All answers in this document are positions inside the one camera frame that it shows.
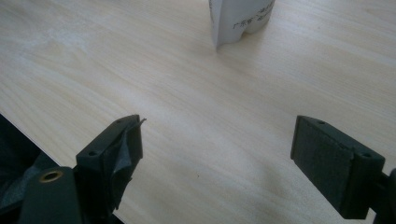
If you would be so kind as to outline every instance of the black plastic part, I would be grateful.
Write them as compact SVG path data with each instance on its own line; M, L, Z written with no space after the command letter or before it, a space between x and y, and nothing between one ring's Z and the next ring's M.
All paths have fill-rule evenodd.
M298 116L291 158L343 218L366 218L384 157L328 123Z
M371 208L376 212L374 224L396 223L396 170L390 176L381 175Z
M51 168L30 180L19 223L82 224L71 168Z
M138 115L118 119L77 154L77 178L84 211L105 220L118 208L134 168L143 158Z

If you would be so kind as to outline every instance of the wood grain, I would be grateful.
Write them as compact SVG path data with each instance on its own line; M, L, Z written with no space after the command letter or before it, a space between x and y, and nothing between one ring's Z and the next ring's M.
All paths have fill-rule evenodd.
M215 50L206 0L0 0L0 112L61 165L140 114L127 223L343 220L290 159L297 115L396 167L396 2L276 0Z

